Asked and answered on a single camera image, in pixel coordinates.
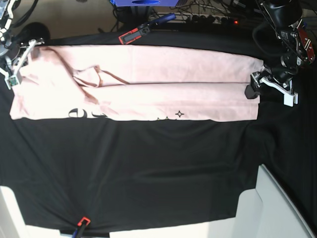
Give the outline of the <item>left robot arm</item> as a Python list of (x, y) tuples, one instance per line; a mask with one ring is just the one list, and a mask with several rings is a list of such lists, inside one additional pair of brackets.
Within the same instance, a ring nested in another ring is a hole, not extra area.
[[(292, 107), (299, 99), (293, 88), (293, 77), (299, 68), (311, 65), (316, 58), (312, 41), (305, 31), (302, 7), (297, 0), (258, 0), (256, 3), (265, 21), (253, 30), (253, 40), (263, 53), (280, 58), (280, 65), (264, 66), (261, 71), (252, 73), (245, 96), (255, 99), (261, 95), (262, 88), (268, 86), (282, 93), (284, 105)], [(282, 42), (284, 52), (267, 52), (260, 45), (257, 33), (267, 26), (273, 29), (277, 39)]]

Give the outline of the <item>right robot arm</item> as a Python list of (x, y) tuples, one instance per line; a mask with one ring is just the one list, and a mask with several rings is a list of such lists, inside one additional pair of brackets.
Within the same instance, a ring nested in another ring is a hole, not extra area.
[(19, 7), (19, 0), (2, 0), (0, 2), (0, 74), (9, 90), (20, 85), (22, 76), (20, 69), (28, 64), (28, 58), (36, 46), (43, 45), (42, 37), (27, 40), (28, 29), (13, 35), (12, 30), (29, 19), (38, 1), (33, 1), (27, 12), (14, 22), (14, 11)]

